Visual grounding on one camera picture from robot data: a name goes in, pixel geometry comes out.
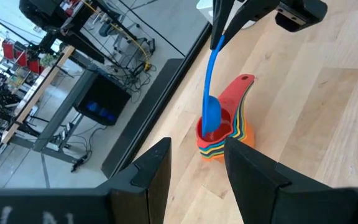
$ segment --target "white wall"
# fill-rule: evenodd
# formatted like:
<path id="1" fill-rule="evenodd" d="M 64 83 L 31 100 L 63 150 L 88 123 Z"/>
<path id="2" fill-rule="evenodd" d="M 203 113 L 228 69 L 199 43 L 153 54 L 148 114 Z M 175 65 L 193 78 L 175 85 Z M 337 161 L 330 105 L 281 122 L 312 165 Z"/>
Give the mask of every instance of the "white wall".
<path id="1" fill-rule="evenodd" d="M 19 10 L 19 0 L 0 0 L 0 23 L 8 26 L 19 35 L 35 44 L 38 44 L 45 35 L 44 31 L 38 33 L 33 30 L 34 24 L 24 17 Z"/>

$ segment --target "cable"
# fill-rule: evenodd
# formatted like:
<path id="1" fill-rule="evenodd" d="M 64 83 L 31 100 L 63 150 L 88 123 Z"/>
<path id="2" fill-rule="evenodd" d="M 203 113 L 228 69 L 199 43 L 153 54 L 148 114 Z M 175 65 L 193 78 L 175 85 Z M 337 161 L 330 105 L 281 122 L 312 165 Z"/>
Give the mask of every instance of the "cable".
<path id="1" fill-rule="evenodd" d="M 89 3 L 87 3 L 85 0 L 81 0 L 81 2 L 84 3 L 84 5 L 88 8 L 90 8 L 94 13 L 98 13 L 98 11 L 92 7 Z M 113 24 L 112 22 L 110 22 L 110 26 L 115 28 L 118 32 L 123 33 L 124 35 L 126 35 L 129 39 L 131 39 L 131 41 L 133 41 L 133 43 L 135 43 L 135 45 L 142 51 L 142 53 L 144 54 L 145 57 L 145 70 L 149 70 L 150 69 L 150 62 L 149 62 L 149 56 L 147 55 L 146 51 L 143 49 L 143 47 L 135 40 L 133 39 L 127 32 L 125 32 L 124 30 L 121 30 L 119 27 L 117 27 L 115 24 Z"/>
<path id="2" fill-rule="evenodd" d="M 77 115 L 75 116 L 75 118 L 71 122 L 74 122 L 80 115 L 81 115 L 80 113 L 77 113 Z"/>
<path id="3" fill-rule="evenodd" d="M 86 40 L 82 39 L 82 37 L 80 37 L 78 34 L 76 34 L 75 32 L 73 32 L 73 34 L 79 38 L 83 43 L 85 43 L 88 47 L 91 47 L 96 53 L 100 54 L 101 56 L 103 56 L 104 58 L 107 58 L 110 62 L 113 62 L 113 60 L 111 60 L 111 58 L 107 57 L 105 54 L 103 54 L 102 52 L 100 52 L 100 50 L 96 49 L 94 46 L 91 45 L 91 43 L 87 43 Z"/>
<path id="4" fill-rule="evenodd" d="M 150 29 L 152 29 L 156 34 L 158 34 L 163 40 L 165 40 L 171 47 L 173 47 L 176 51 L 179 52 L 183 57 L 186 57 L 184 53 L 182 53 L 179 49 L 177 49 L 171 42 L 169 42 L 162 34 L 160 34 L 157 30 L 155 30 L 152 26 L 150 26 L 148 23 L 146 23 L 140 16 L 138 16 L 130 7 L 128 7 L 122 0 L 118 0 L 121 4 L 123 4 L 133 15 L 136 16 L 140 21 L 142 21 L 146 26 L 148 26 Z"/>
<path id="5" fill-rule="evenodd" d="M 92 137 L 94 136 L 94 134 L 99 131 L 99 130 L 106 130 L 107 129 L 107 126 L 105 126 L 104 128 L 98 128 L 98 129 L 95 129 L 91 136 L 89 137 L 88 139 L 88 142 L 89 142 L 89 150 L 86 148 L 86 154 L 84 156 L 82 156 L 81 158 L 79 158 L 76 163 L 73 165 L 72 169 L 71 169 L 71 172 L 75 172 L 78 170 L 78 168 L 84 164 L 86 164 L 90 159 L 91 159 L 91 156 L 92 156 L 92 143 L 91 143 L 91 140 L 92 140 Z"/>
<path id="6" fill-rule="evenodd" d="M 88 142 L 86 141 L 86 139 L 83 136 L 76 136 L 76 137 L 82 138 L 82 140 L 84 140 L 85 150 L 88 152 Z"/>
<path id="7" fill-rule="evenodd" d="M 81 134 L 87 133 L 88 131 L 91 131 L 92 129 L 94 129 L 95 127 L 97 127 L 98 124 L 99 124 L 99 123 L 96 123 L 92 128 L 89 128 L 89 129 L 87 129 L 86 131 L 83 131 L 83 132 L 81 132 L 81 133 L 79 133 L 79 134 L 74 134 L 73 136 L 79 136 L 79 135 L 81 135 Z"/>
<path id="8" fill-rule="evenodd" d="M 81 144 L 81 145 L 83 145 L 83 146 L 85 147 L 86 153 L 88 153 L 88 147 L 87 147 L 87 145 L 86 145 L 85 143 L 83 143 L 83 142 L 67 142 L 67 144 Z"/>
<path id="9" fill-rule="evenodd" d="M 29 117 L 30 117 L 30 118 L 34 118 L 34 119 L 37 119 L 37 120 L 40 120 L 40 121 L 44 121 L 44 122 L 46 122 L 46 123 L 49 123 L 48 120 L 43 119 L 43 118 L 39 118 L 39 117 L 36 117 L 36 116 L 29 116 Z"/>
<path id="10" fill-rule="evenodd" d="M 28 31 L 24 30 L 24 29 L 21 29 L 20 27 L 17 27 L 17 26 L 15 26 L 15 25 L 13 25 L 13 24 L 11 24 L 11 23 L 9 23 L 9 22 L 6 22 L 5 20 L 3 20 L 3 19 L 1 19 L 1 18 L 0 18 L 0 21 L 5 22 L 6 24 L 8 24 L 8 25 L 10 25 L 10 26 L 13 26 L 13 27 L 15 27 L 16 29 L 19 29 L 19 30 L 21 30 L 22 32 L 28 33 L 28 34 L 30 34 L 30 35 L 32 35 L 32 36 L 34 36 L 34 37 L 37 37 L 37 38 L 39 38 L 39 39 L 42 40 L 42 37 L 39 37 L 39 36 L 37 36 L 37 35 L 35 35 L 35 34 L 32 34 L 32 33 L 28 32 Z M 19 36 L 19 37 L 30 43 L 30 41 L 26 40 L 25 38 L 23 38 L 23 37 L 21 37 L 21 36 Z"/>
<path id="11" fill-rule="evenodd" d="M 93 39 L 95 39 L 97 41 L 98 44 L 100 44 L 100 46 L 102 46 L 102 48 L 104 50 L 106 50 L 109 55 L 110 55 L 110 59 L 114 60 L 113 63 L 114 65 L 116 65 L 117 67 L 121 68 L 122 70 L 124 70 L 124 68 L 118 63 L 118 61 L 116 60 L 116 58 L 114 57 L 114 55 L 88 30 L 88 29 L 85 29 L 83 28 L 87 33 L 89 33 L 90 36 L 93 37 Z"/>
<path id="12" fill-rule="evenodd" d="M 207 107 L 208 107 L 208 98 L 209 98 L 209 86 L 211 85 L 212 72 L 214 69 L 216 57 L 218 56 L 218 53 L 222 47 L 223 42 L 224 42 L 224 35 L 221 36 L 218 46 L 216 46 L 216 48 L 212 50 L 211 56 L 209 57 L 208 66 L 206 69 L 206 76 L 205 76 L 205 83 L 204 83 L 204 95 L 203 95 L 203 112 L 202 112 L 202 117 L 201 117 L 202 122 L 203 122 L 203 127 L 202 127 L 203 136 L 205 136 L 205 134 L 206 134 L 205 127 L 208 123 L 206 117 L 207 117 L 207 112 L 208 112 Z"/>
<path id="13" fill-rule="evenodd" d="M 99 71 L 97 70 L 91 70 L 86 68 L 88 71 L 91 72 L 95 72 L 95 73 L 99 73 Z M 140 73 L 144 72 L 146 75 L 146 79 L 142 82 L 140 79 Z M 141 88 L 145 85 L 148 85 L 151 82 L 151 75 L 146 72 L 146 71 L 131 71 L 130 74 L 125 72 L 125 75 L 113 75 L 111 73 L 108 73 L 108 78 L 113 78 L 119 82 L 121 82 L 122 86 L 124 87 L 124 89 L 130 93 L 139 93 L 141 94 Z M 139 100 L 140 97 L 138 97 L 138 99 L 133 100 L 133 98 L 131 98 L 131 103 L 136 103 L 137 100 Z"/>

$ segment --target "wire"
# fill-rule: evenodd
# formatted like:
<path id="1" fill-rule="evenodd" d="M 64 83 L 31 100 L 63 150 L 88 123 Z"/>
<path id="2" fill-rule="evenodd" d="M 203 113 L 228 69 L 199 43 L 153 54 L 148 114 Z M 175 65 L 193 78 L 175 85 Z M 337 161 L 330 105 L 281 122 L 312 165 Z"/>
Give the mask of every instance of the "wire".
<path id="1" fill-rule="evenodd" d="M 85 28 L 83 28 L 87 33 L 89 33 L 89 35 L 91 35 L 92 37 L 93 37 L 93 39 L 95 39 L 96 41 L 97 41 L 97 43 L 98 44 L 100 44 L 101 46 L 102 46 L 102 48 L 104 49 L 104 50 L 106 50 L 108 53 L 109 53 L 109 55 L 110 55 L 110 59 L 111 60 L 114 60 L 113 62 L 114 62 L 114 65 L 115 66 L 117 66 L 117 67 L 119 67 L 120 69 L 122 69 L 123 71 L 124 71 L 124 73 L 125 73 L 125 70 L 124 70 L 124 68 L 118 63 L 118 61 L 117 61 L 117 59 L 114 57 L 114 55 L 88 30 L 88 29 L 85 29 Z"/>
<path id="2" fill-rule="evenodd" d="M 84 156 L 82 156 L 81 158 L 79 158 L 75 164 L 73 165 L 72 169 L 71 169 L 71 172 L 75 172 L 78 170 L 78 168 L 84 164 L 86 164 L 92 157 L 92 154 L 93 154 L 93 151 L 92 151 L 92 143 L 91 143 L 91 140 L 92 140 L 92 137 L 94 136 L 94 134 L 99 131 L 99 130 L 106 130 L 107 129 L 107 126 L 105 126 L 104 128 L 98 128 L 98 129 L 95 129 L 91 136 L 89 137 L 88 139 L 88 142 L 89 142 L 89 150 L 88 148 L 86 148 L 86 154 Z"/>
<path id="3" fill-rule="evenodd" d="M 28 33 L 28 34 L 30 34 L 30 35 L 32 35 L 32 36 L 34 36 L 34 37 L 39 38 L 39 39 L 42 40 L 42 37 L 39 37 L 39 36 L 37 36 L 37 35 L 35 35 L 35 34 L 32 34 L 32 33 L 28 32 L 28 31 L 26 31 L 26 30 L 24 30 L 24 29 L 22 29 L 22 28 L 20 28 L 20 27 L 17 27 L 17 26 L 15 26 L 15 25 L 13 25 L 13 24 L 11 24 L 11 23 L 9 23 L 9 22 L 7 22 L 7 21 L 1 19 L 1 18 L 0 18 L 0 21 L 4 22 L 4 23 L 6 23 L 6 24 L 8 24 L 8 25 L 10 25 L 10 26 L 13 26 L 13 27 L 16 28 L 16 29 L 21 30 L 22 32 Z"/>
<path id="4" fill-rule="evenodd" d="M 76 137 L 82 138 L 82 140 L 84 140 L 84 142 L 85 142 L 85 150 L 88 152 L 88 142 L 86 141 L 86 139 L 83 136 L 76 136 Z"/>
<path id="5" fill-rule="evenodd" d="M 98 124 L 99 124 L 99 123 L 96 123 L 92 128 L 89 128 L 89 129 L 87 129 L 86 131 L 83 131 L 83 132 L 81 132 L 81 133 L 79 133 L 79 134 L 74 134 L 73 136 L 79 136 L 79 135 L 81 135 L 81 134 L 87 133 L 88 131 L 91 131 L 92 129 L 94 129 L 95 127 L 97 127 Z"/>
<path id="6" fill-rule="evenodd" d="M 87 3 L 85 0 L 81 0 L 81 2 L 83 2 L 84 5 L 88 8 L 90 8 L 94 13 L 98 13 L 98 11 L 94 7 L 92 7 L 89 3 Z M 144 57 L 145 57 L 145 70 L 148 70 L 150 68 L 151 64 L 149 62 L 149 56 L 147 55 L 147 53 L 143 49 L 143 47 L 135 39 L 133 39 L 127 32 L 125 32 L 124 30 L 121 30 L 118 26 L 116 26 L 112 22 L 110 22 L 110 26 L 115 28 L 118 32 L 121 32 L 124 35 L 126 35 L 142 51 L 142 53 L 144 54 Z"/>
<path id="7" fill-rule="evenodd" d="M 182 53 L 179 49 L 177 49 L 171 42 L 169 42 L 162 34 L 160 34 L 157 30 L 155 30 L 152 26 L 150 26 L 148 23 L 146 23 L 140 16 L 138 16 L 130 7 L 128 7 L 122 0 L 118 0 L 121 4 L 123 4 L 133 15 L 136 16 L 140 21 L 142 21 L 146 26 L 148 26 L 150 29 L 152 29 L 157 35 L 159 35 L 163 40 L 165 40 L 171 47 L 173 47 L 179 54 L 182 55 L 182 57 L 186 57 L 184 53 Z"/>
<path id="8" fill-rule="evenodd" d="M 67 144 L 81 144 L 81 145 L 83 145 L 84 147 L 85 147 L 85 151 L 86 151 L 86 153 L 88 153 L 88 147 L 87 147 L 87 145 L 85 144 L 85 143 L 83 143 L 83 142 L 67 142 Z"/>
<path id="9" fill-rule="evenodd" d="M 102 52 L 100 52 L 100 50 L 97 50 L 94 46 L 91 45 L 91 43 L 87 43 L 86 40 L 84 40 L 82 37 L 80 37 L 78 34 L 76 34 L 75 32 L 73 32 L 73 34 L 79 38 L 83 43 L 85 43 L 88 47 L 91 47 L 95 52 L 97 52 L 98 54 L 100 54 L 102 57 L 104 58 L 107 58 L 110 62 L 112 63 L 115 63 L 113 62 L 113 60 L 109 57 L 107 57 L 105 54 L 103 54 Z"/>

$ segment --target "floor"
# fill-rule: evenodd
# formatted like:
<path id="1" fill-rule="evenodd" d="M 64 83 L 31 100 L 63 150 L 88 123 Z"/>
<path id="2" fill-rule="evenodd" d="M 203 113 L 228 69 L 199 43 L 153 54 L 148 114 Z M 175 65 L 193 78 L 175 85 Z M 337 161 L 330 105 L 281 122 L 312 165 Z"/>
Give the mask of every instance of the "floor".
<path id="1" fill-rule="evenodd" d="M 256 150 L 332 187 L 358 186 L 358 1 L 325 2 L 325 20 L 304 31 L 286 32 L 269 15 L 238 33 L 218 56 L 211 94 L 254 74 L 245 108 Z M 139 153 L 172 138 L 169 224 L 242 223 L 224 165 L 196 148 L 208 46 Z"/>
<path id="2" fill-rule="evenodd" d="M 124 2 L 132 7 L 143 4 L 142 0 L 125 0 Z M 154 78 L 158 75 L 160 69 L 168 59 L 183 58 L 182 52 L 185 54 L 189 51 L 192 43 L 196 40 L 197 36 L 206 24 L 206 19 L 195 9 L 196 2 L 194 0 L 185 0 L 182 3 L 179 3 L 179 5 L 185 4 L 187 7 L 194 8 L 194 10 L 189 13 L 188 10 L 182 6 L 180 9 L 182 17 L 189 17 L 190 15 L 190 17 L 194 19 L 198 18 L 199 21 L 197 25 L 193 25 L 191 29 L 186 28 L 186 32 L 183 30 L 184 27 L 180 27 L 179 25 L 186 24 L 186 22 L 189 24 L 191 21 L 185 20 L 183 23 L 178 22 L 180 21 L 180 14 L 176 15 L 176 22 L 169 26 L 169 28 L 174 29 L 174 31 L 165 31 L 167 27 L 159 26 L 161 24 L 151 24 L 163 35 L 174 34 L 167 37 L 168 41 L 173 43 L 187 43 L 179 45 L 177 50 L 157 35 L 152 29 L 143 24 L 133 15 L 133 13 L 128 12 L 128 10 L 122 4 L 120 5 L 117 0 L 110 1 L 110 3 L 115 5 L 116 8 L 120 9 L 124 14 L 127 13 L 123 22 L 125 26 L 131 25 L 133 22 L 140 24 L 140 28 L 133 27 L 131 29 L 131 32 L 133 32 L 134 35 L 138 37 L 146 37 L 149 40 L 151 38 L 155 39 L 156 51 L 150 58 L 150 63 L 155 67 L 149 72 L 150 83 L 143 86 L 141 92 L 132 94 L 131 102 L 124 108 L 124 111 L 121 113 L 115 126 L 108 127 L 106 130 L 98 131 L 94 135 L 92 140 L 92 158 L 83 167 L 81 167 L 78 172 L 74 174 L 70 173 L 71 164 L 69 163 L 59 161 L 58 159 L 54 159 L 49 156 L 44 156 L 45 162 L 43 162 L 42 156 L 37 152 L 33 152 L 19 146 L 9 146 L 6 152 L 0 157 L 0 188 L 92 188 L 103 183 L 106 180 L 106 177 L 100 170 L 101 164 L 106 158 L 109 150 L 111 150 L 115 144 L 121 131 L 125 128 L 126 123 L 131 118 L 140 101 L 143 99 Z M 175 2 L 172 2 L 172 4 L 176 6 L 178 5 L 178 3 Z M 167 4 L 166 1 L 158 0 L 152 4 L 137 8 L 135 11 L 136 13 L 142 12 L 141 17 L 146 22 L 150 22 L 155 20 L 154 15 L 156 12 L 162 11 L 163 7 L 167 7 L 169 5 L 170 4 Z M 167 21 L 167 16 L 169 16 L 169 14 L 162 14 L 159 19 Z M 109 52 L 113 54 L 114 51 L 112 50 L 112 44 L 117 36 L 115 35 L 108 38 L 100 37 L 97 35 L 99 26 L 100 23 L 96 23 L 95 25 L 87 24 L 86 28 L 97 38 L 98 41 L 108 48 Z M 85 32 L 85 35 L 88 35 L 89 39 L 94 42 L 97 48 L 109 55 L 109 52 L 107 52 L 97 40 L 91 38 L 89 33 Z M 121 49 L 125 52 L 127 47 L 128 44 L 123 41 Z M 115 56 L 117 57 L 117 60 L 119 60 L 120 55 L 115 54 Z M 66 64 L 63 68 L 69 70 L 71 75 L 75 76 L 80 74 L 78 68 L 73 67 L 72 65 Z M 144 81 L 146 79 L 146 74 L 142 73 L 140 77 Z M 49 86 L 44 94 L 42 101 L 40 102 L 40 110 L 37 116 L 43 119 L 50 119 L 77 79 L 78 77 L 60 77 L 55 80 L 55 85 Z M 67 116 L 65 122 L 73 119 L 75 116 L 76 111 L 72 110 Z M 38 129 L 39 131 L 41 131 L 45 125 L 38 121 L 34 121 L 34 124 L 37 125 L 35 129 Z M 85 141 L 90 138 L 93 130 L 100 127 L 102 126 L 96 124 L 94 121 L 84 118 L 78 129 L 75 131 L 75 134 L 80 134 L 80 136 L 85 138 L 85 140 L 83 138 L 71 138 L 70 142 L 73 145 L 85 150 Z M 74 154 L 74 156 L 80 157 L 82 154 Z"/>

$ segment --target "black cable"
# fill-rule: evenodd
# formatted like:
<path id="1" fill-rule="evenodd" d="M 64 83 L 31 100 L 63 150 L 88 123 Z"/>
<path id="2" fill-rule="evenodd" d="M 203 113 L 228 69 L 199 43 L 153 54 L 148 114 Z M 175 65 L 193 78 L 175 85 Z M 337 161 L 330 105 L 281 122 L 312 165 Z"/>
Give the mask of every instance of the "black cable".
<path id="1" fill-rule="evenodd" d="M 152 65 L 150 68 L 150 71 L 152 72 L 156 72 L 157 71 L 157 67 L 155 65 Z"/>
<path id="2" fill-rule="evenodd" d="M 72 122 L 74 122 L 80 115 L 81 115 L 80 113 L 77 113 L 77 115 L 74 117 Z"/>
<path id="3" fill-rule="evenodd" d="M 25 33 L 27 33 L 27 34 L 30 34 L 30 35 L 32 35 L 33 37 L 37 37 L 37 38 L 39 38 L 39 39 L 43 39 L 43 37 L 39 37 L 39 36 L 37 36 L 37 35 L 35 35 L 35 34 L 32 34 L 32 33 L 30 33 L 30 32 L 28 32 L 28 31 L 26 31 L 26 30 L 24 30 L 24 29 L 21 29 L 20 27 L 17 27 L 17 26 L 15 26 L 15 25 L 13 25 L 13 24 L 11 24 L 11 23 L 9 23 L 9 22 L 7 22 L 7 21 L 5 21 L 5 20 L 3 20 L 3 19 L 1 19 L 0 18 L 0 21 L 2 21 L 2 22 L 5 22 L 6 24 L 8 24 L 8 25 L 10 25 L 10 26 L 13 26 L 13 27 L 15 27 L 16 29 L 19 29 L 19 30 L 21 30 L 22 32 L 25 32 Z M 28 43 L 31 43 L 31 41 L 29 41 L 29 40 L 27 40 L 27 39 L 25 39 L 25 38 L 23 38 L 23 37 L 21 37 L 21 36 L 19 36 L 21 39 L 24 39 L 25 41 L 27 41 Z"/>
<path id="4" fill-rule="evenodd" d="M 86 139 L 83 136 L 76 136 L 76 137 L 82 138 L 82 140 L 84 140 L 84 142 L 85 142 L 85 144 L 84 144 L 85 150 L 88 152 L 88 142 L 86 141 Z"/>
<path id="5" fill-rule="evenodd" d="M 67 142 L 67 144 L 82 144 L 85 147 L 86 153 L 88 153 L 88 147 L 83 142 Z"/>
<path id="6" fill-rule="evenodd" d="M 92 129 L 94 129 L 95 127 L 97 127 L 98 124 L 99 124 L 99 123 L 96 123 L 92 128 L 89 128 L 89 129 L 87 129 L 86 131 L 83 131 L 83 132 L 81 132 L 81 133 L 79 133 L 79 134 L 74 134 L 73 136 L 79 136 L 79 135 L 81 135 L 81 134 L 87 133 L 88 131 L 91 131 Z"/>
<path id="7" fill-rule="evenodd" d="M 147 27 L 152 29 L 156 34 L 158 34 L 163 40 L 165 40 L 171 47 L 173 47 L 175 50 L 179 52 L 183 57 L 186 57 L 184 53 L 182 53 L 179 49 L 177 49 L 171 42 L 169 42 L 162 34 L 160 34 L 157 30 L 155 30 L 152 26 L 150 26 L 148 23 L 146 23 L 140 16 L 138 16 L 130 7 L 128 7 L 122 0 L 118 0 L 121 4 L 123 4 L 131 13 L 133 13 L 136 18 L 138 18 L 140 21 L 142 21 L 144 24 L 146 24 Z"/>
<path id="8" fill-rule="evenodd" d="M 34 119 L 37 119 L 37 120 L 40 120 L 40 121 L 44 121 L 44 122 L 46 122 L 46 123 L 49 123 L 48 120 L 43 119 L 43 118 L 39 118 L 39 117 L 36 117 L 36 116 L 29 116 L 29 117 L 30 117 L 30 118 L 34 118 Z"/>
<path id="9" fill-rule="evenodd" d="M 100 43 L 100 41 L 95 38 L 91 32 L 89 32 L 91 34 L 91 36 Z M 100 54 L 101 56 L 103 56 L 104 58 L 108 59 L 111 63 L 113 64 L 117 64 L 117 62 L 113 62 L 113 60 L 109 57 L 107 57 L 105 54 L 103 54 L 100 50 L 96 49 L 94 46 L 90 45 L 89 43 L 87 43 L 87 41 L 85 41 L 84 39 L 82 39 L 82 37 L 80 37 L 79 35 L 77 35 L 75 32 L 73 32 L 73 34 L 79 38 L 82 42 L 84 42 L 84 44 L 86 44 L 88 47 L 91 47 L 95 52 L 97 52 L 98 54 Z"/>
<path id="10" fill-rule="evenodd" d="M 9 28 L 7 25 L 0 23 L 0 25 L 2 25 L 4 28 L 6 28 L 7 30 L 11 31 L 12 33 L 14 33 L 16 36 L 20 37 L 21 39 L 25 40 L 26 42 L 30 43 L 29 40 L 27 40 L 26 38 L 22 37 L 21 35 L 19 35 L 16 31 L 12 30 L 11 28 Z"/>
<path id="11" fill-rule="evenodd" d="M 88 142 L 89 142 L 89 150 L 86 150 L 86 154 L 77 160 L 77 162 L 73 165 L 73 168 L 71 169 L 71 172 L 77 171 L 80 166 L 86 164 L 86 163 L 91 159 L 92 154 L 93 154 L 93 151 L 92 151 L 92 143 L 91 143 L 92 137 L 94 136 L 94 134 L 95 134 L 97 131 L 99 131 L 99 130 L 106 130 L 106 129 L 107 129 L 107 126 L 105 126 L 104 128 L 95 129 L 95 130 L 92 132 L 91 136 L 90 136 L 89 139 L 88 139 Z"/>
<path id="12" fill-rule="evenodd" d="M 138 67 L 138 64 L 136 65 L 136 67 L 134 68 L 134 71 L 132 71 L 130 74 L 128 74 L 126 72 L 126 68 L 123 68 L 121 64 L 118 63 L 118 61 L 116 60 L 116 58 L 114 57 L 114 55 L 87 29 L 84 28 L 84 30 L 89 33 L 90 36 L 92 36 L 92 38 L 94 38 L 97 43 L 102 46 L 102 48 L 104 48 L 112 57 L 112 59 L 114 59 L 114 61 L 117 62 L 117 66 L 124 72 L 124 75 L 113 75 L 111 73 L 109 73 L 109 77 L 114 78 L 116 80 L 119 80 L 122 82 L 124 88 L 131 92 L 131 93 L 138 93 L 141 95 L 141 88 L 145 85 L 148 85 L 151 82 L 151 75 L 147 72 L 145 72 L 147 74 L 147 78 L 145 80 L 145 82 L 141 83 L 140 81 L 140 77 L 139 74 L 135 74 L 136 68 Z M 133 99 L 131 98 L 131 103 L 135 103 L 140 99 L 140 96 L 138 97 L 138 99 L 136 99 L 135 101 L 133 101 Z"/>
<path id="13" fill-rule="evenodd" d="M 126 69 L 124 67 L 122 67 L 120 65 L 120 63 L 117 61 L 117 59 L 115 58 L 115 56 L 86 28 L 83 28 L 87 33 L 89 33 L 90 36 L 92 36 L 93 39 L 95 39 L 97 41 L 97 43 L 104 49 L 108 52 L 108 54 L 110 55 L 110 59 L 114 60 L 113 64 L 115 66 L 117 66 L 118 68 L 120 68 L 126 75 Z"/>

